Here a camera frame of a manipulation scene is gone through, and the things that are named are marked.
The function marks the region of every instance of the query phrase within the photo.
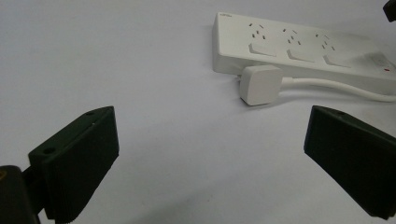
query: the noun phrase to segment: white power strip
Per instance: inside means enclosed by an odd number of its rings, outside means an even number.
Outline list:
[[[284,77],[320,78],[393,94],[396,69],[367,37],[218,13],[213,70],[242,75],[248,66],[274,65]]]

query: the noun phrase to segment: white cable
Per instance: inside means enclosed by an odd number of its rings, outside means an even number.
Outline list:
[[[395,95],[382,95],[370,91],[365,91],[341,82],[330,81],[319,78],[293,78],[293,77],[282,78],[282,87],[294,87],[294,86],[306,86],[306,85],[328,87],[340,91],[346,91],[375,101],[396,102]]]

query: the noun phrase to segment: white table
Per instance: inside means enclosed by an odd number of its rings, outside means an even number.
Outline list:
[[[26,169],[33,148],[114,105],[120,156],[76,224],[396,223],[303,148],[312,105],[396,136],[396,104],[308,88],[248,107],[211,68],[218,11],[366,35],[395,63],[386,2],[0,0],[0,164]]]

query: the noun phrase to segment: black object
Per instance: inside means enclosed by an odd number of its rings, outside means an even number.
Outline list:
[[[384,12],[388,17],[388,21],[396,20],[396,0],[389,0],[384,5]]]
[[[370,216],[394,216],[394,137],[344,112],[314,105],[304,151]]]
[[[56,223],[72,222],[118,156],[113,106],[83,114],[31,151],[23,174],[0,167],[0,223],[39,223],[43,208]]]

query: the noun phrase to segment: power strip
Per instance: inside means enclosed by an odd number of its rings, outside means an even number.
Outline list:
[[[213,26],[213,70],[242,75],[274,65],[284,77],[337,81],[393,94],[396,69],[367,37],[219,12]]]

